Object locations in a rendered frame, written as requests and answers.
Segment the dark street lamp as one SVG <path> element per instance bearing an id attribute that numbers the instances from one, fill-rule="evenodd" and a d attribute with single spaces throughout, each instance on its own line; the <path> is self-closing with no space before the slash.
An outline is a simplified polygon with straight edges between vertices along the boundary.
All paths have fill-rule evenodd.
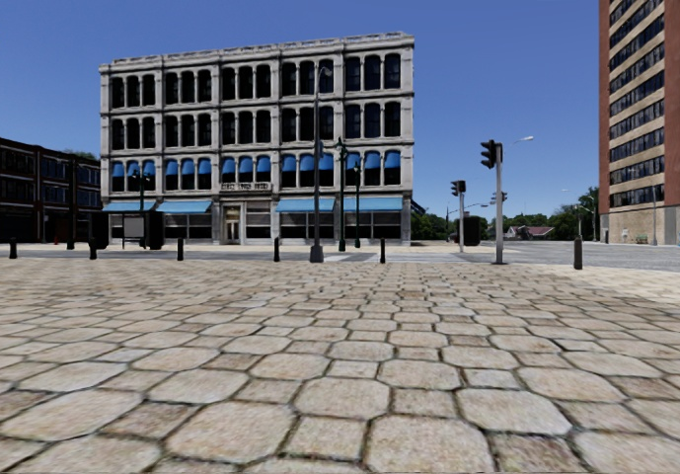
<path id="1" fill-rule="evenodd" d="M 354 211 L 354 243 L 356 249 L 361 247 L 360 243 L 360 183 L 361 183 L 361 166 L 360 161 L 355 161 L 353 166 L 354 184 L 355 184 L 355 211 Z"/>
<path id="2" fill-rule="evenodd" d="M 136 182 L 139 189 L 139 206 L 138 212 L 140 216 L 142 236 L 139 238 L 139 245 L 145 249 L 146 248 L 146 216 L 145 216 L 145 188 L 149 180 L 149 176 L 144 173 L 144 168 L 139 165 L 133 172 L 132 178 Z"/>
<path id="3" fill-rule="evenodd" d="M 345 251 L 344 188 L 345 188 L 347 149 L 346 149 L 345 143 L 343 142 L 342 138 L 338 139 L 337 149 L 340 152 L 340 157 L 339 157 L 339 159 L 340 159 L 340 198 L 339 198 L 340 238 L 339 238 L 338 250 L 340 252 L 344 252 Z"/>

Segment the grey street lamp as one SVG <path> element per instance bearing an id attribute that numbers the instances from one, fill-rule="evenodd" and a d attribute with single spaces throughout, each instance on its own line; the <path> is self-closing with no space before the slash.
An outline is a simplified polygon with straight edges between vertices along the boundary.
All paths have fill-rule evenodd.
<path id="1" fill-rule="evenodd" d="M 324 66 L 318 66 L 315 73 L 315 94 L 314 94 L 314 239 L 310 247 L 309 262 L 322 263 L 324 261 L 324 252 L 321 245 L 321 209 L 320 209 L 320 160 L 323 157 L 322 139 L 320 136 L 320 80 L 323 75 L 330 77 L 332 71 Z"/>
<path id="2" fill-rule="evenodd" d="M 576 204 L 574 206 L 577 216 L 578 236 L 583 240 L 596 241 L 596 214 L 589 206 Z"/>

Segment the trees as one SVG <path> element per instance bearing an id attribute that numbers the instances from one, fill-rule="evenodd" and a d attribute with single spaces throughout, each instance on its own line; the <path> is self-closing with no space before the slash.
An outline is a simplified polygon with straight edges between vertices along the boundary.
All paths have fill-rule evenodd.
<path id="1" fill-rule="evenodd" d="M 537 214 L 523 214 L 519 213 L 513 217 L 505 216 L 503 218 L 503 230 L 506 232 L 510 226 L 550 226 L 554 227 L 551 237 L 548 240 L 570 241 L 577 235 L 577 216 L 574 206 L 576 204 L 583 204 L 589 206 L 595 211 L 599 204 L 598 199 L 599 189 L 597 187 L 589 188 L 578 200 L 571 204 L 563 204 L 556 209 L 550 216 Z M 435 214 L 412 214 L 412 239 L 413 240 L 450 240 L 455 243 L 457 238 L 451 238 L 450 235 L 458 231 L 458 224 L 456 215 L 449 220 Z"/>

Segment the traffic light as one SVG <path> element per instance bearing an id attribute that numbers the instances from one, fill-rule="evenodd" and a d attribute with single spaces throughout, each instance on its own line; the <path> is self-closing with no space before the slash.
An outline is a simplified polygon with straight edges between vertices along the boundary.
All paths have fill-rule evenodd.
<path id="1" fill-rule="evenodd" d="M 481 143 L 484 150 L 481 152 L 484 159 L 482 164 L 489 169 L 495 169 L 495 193 L 494 193 L 494 205 L 495 205 L 495 264 L 503 265 L 503 209 L 502 205 L 504 202 L 504 193 L 502 190 L 502 158 L 503 158 L 503 145 L 495 141 L 494 139 L 489 139 L 487 142 Z"/>
<path id="2" fill-rule="evenodd" d="M 451 183 L 451 192 L 459 200 L 458 212 L 458 242 L 459 251 L 464 251 L 464 194 L 466 191 L 466 182 L 464 180 L 456 180 Z"/>

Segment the pale stone building blue awnings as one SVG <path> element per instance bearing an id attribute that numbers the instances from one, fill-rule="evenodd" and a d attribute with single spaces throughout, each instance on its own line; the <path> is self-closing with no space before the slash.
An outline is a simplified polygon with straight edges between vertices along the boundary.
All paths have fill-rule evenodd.
<path id="1" fill-rule="evenodd" d="M 320 236 L 340 238 L 340 152 L 347 149 L 345 240 L 411 240 L 414 50 L 405 33 L 123 58 L 101 74 L 102 200 L 139 214 L 132 178 L 149 176 L 145 212 L 165 239 L 308 244 L 314 239 L 314 94 L 320 80 Z"/>

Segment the low red roofed house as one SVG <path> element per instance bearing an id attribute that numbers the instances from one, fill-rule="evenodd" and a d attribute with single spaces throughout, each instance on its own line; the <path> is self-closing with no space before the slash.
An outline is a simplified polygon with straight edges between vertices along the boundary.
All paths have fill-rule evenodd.
<path id="1" fill-rule="evenodd" d="M 548 240 L 554 227 L 550 226 L 510 226 L 504 233 L 505 240 Z"/>

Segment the black bus shelter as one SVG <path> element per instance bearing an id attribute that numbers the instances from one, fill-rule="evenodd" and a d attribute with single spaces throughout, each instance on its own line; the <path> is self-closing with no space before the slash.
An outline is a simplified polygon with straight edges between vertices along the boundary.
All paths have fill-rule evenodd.
<path id="1" fill-rule="evenodd" d="M 89 237 L 99 250 L 106 249 L 113 239 L 137 241 L 150 250 L 160 250 L 165 243 L 165 215 L 154 210 L 141 214 L 94 212 Z"/>

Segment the dark red brick building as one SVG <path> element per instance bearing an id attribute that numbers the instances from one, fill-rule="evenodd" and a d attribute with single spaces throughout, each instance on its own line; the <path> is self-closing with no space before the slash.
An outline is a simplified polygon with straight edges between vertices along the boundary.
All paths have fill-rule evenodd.
<path id="1" fill-rule="evenodd" d="M 0 243 L 87 241 L 100 191 L 99 160 L 0 137 Z"/>

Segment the brown brick tower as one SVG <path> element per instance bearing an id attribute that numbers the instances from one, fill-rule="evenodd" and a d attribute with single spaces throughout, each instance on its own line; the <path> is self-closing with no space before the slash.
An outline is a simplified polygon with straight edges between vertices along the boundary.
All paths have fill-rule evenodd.
<path id="1" fill-rule="evenodd" d="M 680 0 L 599 0 L 598 235 L 680 240 Z"/>

